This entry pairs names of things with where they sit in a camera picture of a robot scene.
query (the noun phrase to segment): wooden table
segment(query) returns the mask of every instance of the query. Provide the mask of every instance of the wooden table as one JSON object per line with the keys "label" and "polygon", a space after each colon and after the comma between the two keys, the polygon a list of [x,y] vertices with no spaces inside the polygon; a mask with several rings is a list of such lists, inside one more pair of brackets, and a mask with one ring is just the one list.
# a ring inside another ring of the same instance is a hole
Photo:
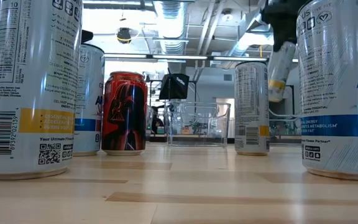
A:
{"label": "wooden table", "polygon": [[358,224],[358,182],[306,172],[300,148],[151,144],[141,156],[76,157],[62,175],[0,181],[0,224]]}

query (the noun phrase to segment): exposed ductwork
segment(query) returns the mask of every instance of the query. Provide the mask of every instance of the exposed ductwork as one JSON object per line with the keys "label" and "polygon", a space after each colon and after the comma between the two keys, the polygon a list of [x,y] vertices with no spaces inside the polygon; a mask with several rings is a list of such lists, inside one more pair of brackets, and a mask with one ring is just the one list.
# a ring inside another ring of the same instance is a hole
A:
{"label": "exposed ductwork", "polygon": [[266,44],[272,35],[269,25],[261,20],[260,12],[265,6],[266,0],[258,3],[257,9],[247,13],[242,17],[239,24],[239,40],[234,44],[233,48],[227,52],[226,56],[241,57],[245,54],[250,45]]}
{"label": "exposed ductwork", "polygon": [[158,15],[158,34],[161,38],[173,39],[160,42],[164,54],[181,55],[185,49],[185,43],[175,41],[185,34],[185,21],[187,12],[186,2],[155,1],[154,8]]}

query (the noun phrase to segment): darth vader can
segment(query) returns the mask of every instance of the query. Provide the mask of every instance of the darth vader can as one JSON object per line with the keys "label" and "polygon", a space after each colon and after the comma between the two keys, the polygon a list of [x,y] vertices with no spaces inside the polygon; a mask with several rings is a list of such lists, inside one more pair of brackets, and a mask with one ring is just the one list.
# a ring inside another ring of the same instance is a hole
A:
{"label": "darth vader can", "polygon": [[142,75],[113,72],[104,94],[102,150],[113,156],[142,153],[146,145],[147,85]]}

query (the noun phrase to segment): white can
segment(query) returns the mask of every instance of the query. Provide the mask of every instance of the white can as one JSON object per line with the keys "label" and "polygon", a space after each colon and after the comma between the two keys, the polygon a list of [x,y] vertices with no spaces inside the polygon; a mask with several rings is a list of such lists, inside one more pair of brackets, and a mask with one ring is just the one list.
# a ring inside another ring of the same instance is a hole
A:
{"label": "white can", "polygon": [[103,81],[103,50],[90,44],[82,44],[76,97],[74,156],[93,156],[100,150]]}
{"label": "white can", "polygon": [[268,100],[280,102],[283,100],[285,84],[290,73],[292,59],[295,54],[296,45],[284,42],[278,52],[272,51],[268,63]]}
{"label": "white can", "polygon": [[263,62],[236,66],[236,151],[248,156],[269,152],[269,99],[267,67]]}
{"label": "white can", "polygon": [[0,0],[0,179],[67,169],[81,12],[82,0]]}
{"label": "white can", "polygon": [[358,1],[310,1],[297,26],[303,165],[358,180]]}

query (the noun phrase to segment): aluminum can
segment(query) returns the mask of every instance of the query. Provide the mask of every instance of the aluminum can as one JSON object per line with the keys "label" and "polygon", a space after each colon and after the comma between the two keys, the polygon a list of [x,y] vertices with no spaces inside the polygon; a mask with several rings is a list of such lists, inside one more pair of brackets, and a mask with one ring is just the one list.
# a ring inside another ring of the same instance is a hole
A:
{"label": "aluminum can", "polygon": [[269,152],[267,66],[243,62],[236,66],[235,148],[238,154],[264,156]]}
{"label": "aluminum can", "polygon": [[296,45],[284,42],[278,52],[272,51],[268,63],[268,100],[280,102],[283,100],[285,84],[290,74],[292,59],[295,54]]}
{"label": "aluminum can", "polygon": [[76,95],[74,156],[93,156],[100,150],[103,82],[103,50],[82,44]]}
{"label": "aluminum can", "polygon": [[0,179],[66,170],[73,154],[81,0],[0,0]]}
{"label": "aluminum can", "polygon": [[106,82],[102,150],[109,155],[140,154],[146,145],[147,85],[142,75],[113,72]]}
{"label": "aluminum can", "polygon": [[297,29],[303,165],[358,180],[358,1],[309,1]]}

